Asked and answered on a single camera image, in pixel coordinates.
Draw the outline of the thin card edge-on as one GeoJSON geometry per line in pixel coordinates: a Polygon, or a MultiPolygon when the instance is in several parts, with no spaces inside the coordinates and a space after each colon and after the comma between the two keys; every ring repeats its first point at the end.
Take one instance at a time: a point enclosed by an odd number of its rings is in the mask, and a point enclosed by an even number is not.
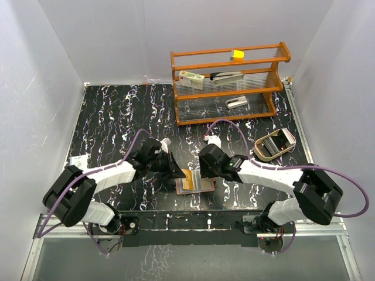
{"type": "Polygon", "coordinates": [[[200,182],[200,170],[199,169],[196,169],[193,171],[193,175],[194,175],[194,179],[196,181],[196,184],[198,184],[200,182]]]}

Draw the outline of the pink leather card holder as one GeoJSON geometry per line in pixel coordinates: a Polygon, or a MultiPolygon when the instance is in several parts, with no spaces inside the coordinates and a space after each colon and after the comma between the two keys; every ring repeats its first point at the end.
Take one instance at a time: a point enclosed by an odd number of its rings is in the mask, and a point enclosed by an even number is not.
{"type": "Polygon", "coordinates": [[[211,192],[215,190],[215,181],[216,179],[200,179],[200,182],[196,184],[196,181],[194,179],[193,175],[193,184],[194,184],[194,189],[193,190],[182,190],[182,179],[176,179],[176,193],[177,195],[188,195],[188,194],[196,194],[196,193],[205,193],[205,192],[211,192]]]}

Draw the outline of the gold card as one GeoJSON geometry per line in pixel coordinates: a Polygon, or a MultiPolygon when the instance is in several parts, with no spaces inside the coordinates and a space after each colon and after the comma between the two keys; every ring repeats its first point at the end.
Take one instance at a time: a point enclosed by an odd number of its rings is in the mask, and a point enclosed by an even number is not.
{"type": "Polygon", "coordinates": [[[193,190],[194,184],[192,171],[188,169],[183,169],[182,171],[185,175],[185,178],[182,179],[182,190],[193,190]]]}

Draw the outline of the stack of credit cards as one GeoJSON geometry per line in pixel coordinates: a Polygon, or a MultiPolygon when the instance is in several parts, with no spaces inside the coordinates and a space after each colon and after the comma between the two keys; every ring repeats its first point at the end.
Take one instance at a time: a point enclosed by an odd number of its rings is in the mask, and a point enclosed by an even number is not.
{"type": "Polygon", "coordinates": [[[282,133],[284,134],[285,138],[286,138],[286,145],[288,147],[290,146],[295,146],[296,145],[296,139],[295,137],[290,133],[290,131],[287,129],[287,128],[282,128],[282,133]]]}

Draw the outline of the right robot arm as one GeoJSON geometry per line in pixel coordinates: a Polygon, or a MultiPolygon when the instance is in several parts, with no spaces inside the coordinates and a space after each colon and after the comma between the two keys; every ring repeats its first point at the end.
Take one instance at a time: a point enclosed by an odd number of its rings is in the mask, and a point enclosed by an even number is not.
{"type": "Polygon", "coordinates": [[[261,215],[249,222],[252,229],[275,232],[288,222],[309,219],[329,225],[343,196],[343,190],[318,166],[284,170],[247,156],[228,156],[217,145],[208,144],[199,153],[200,175],[227,181],[258,184],[289,194],[284,201],[272,201],[261,215]]]}

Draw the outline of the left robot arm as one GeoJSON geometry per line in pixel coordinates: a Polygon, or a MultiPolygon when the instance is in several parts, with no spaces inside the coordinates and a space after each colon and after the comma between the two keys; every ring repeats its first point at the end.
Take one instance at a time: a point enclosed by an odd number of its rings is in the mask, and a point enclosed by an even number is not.
{"type": "Polygon", "coordinates": [[[93,201],[95,194],[119,184],[157,173],[161,180],[184,179],[186,175],[168,149],[168,138],[149,138],[140,149],[130,151],[124,159],[82,171],[75,165],[66,167],[43,197],[42,203],[65,227],[79,222],[96,224],[109,234],[120,230],[119,212],[108,203],[93,201]]]}

